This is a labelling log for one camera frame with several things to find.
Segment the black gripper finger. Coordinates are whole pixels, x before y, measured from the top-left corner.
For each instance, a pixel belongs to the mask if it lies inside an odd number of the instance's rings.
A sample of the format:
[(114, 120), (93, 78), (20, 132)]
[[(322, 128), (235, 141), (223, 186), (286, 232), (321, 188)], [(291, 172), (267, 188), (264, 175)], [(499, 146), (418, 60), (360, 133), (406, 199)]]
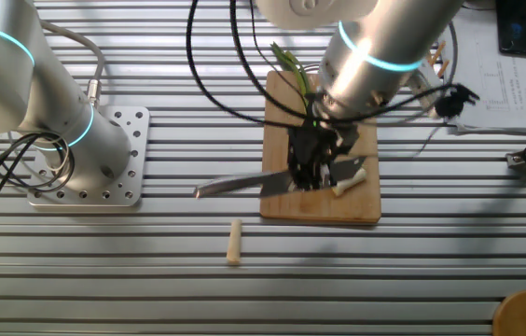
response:
[(327, 189), (333, 186), (330, 166), (327, 163), (321, 163), (319, 168), (320, 173), (320, 189)]
[(302, 190), (319, 189), (319, 169), (314, 164), (299, 164), (289, 167), (296, 186)]

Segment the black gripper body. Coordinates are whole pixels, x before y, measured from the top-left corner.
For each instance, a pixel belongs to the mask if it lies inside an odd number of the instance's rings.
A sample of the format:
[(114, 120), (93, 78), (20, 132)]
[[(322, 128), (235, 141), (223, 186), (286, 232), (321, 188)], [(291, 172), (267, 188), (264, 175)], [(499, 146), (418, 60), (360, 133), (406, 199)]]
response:
[(359, 138), (354, 126), (322, 127), (305, 122), (288, 130), (289, 169), (330, 163), (348, 154)]

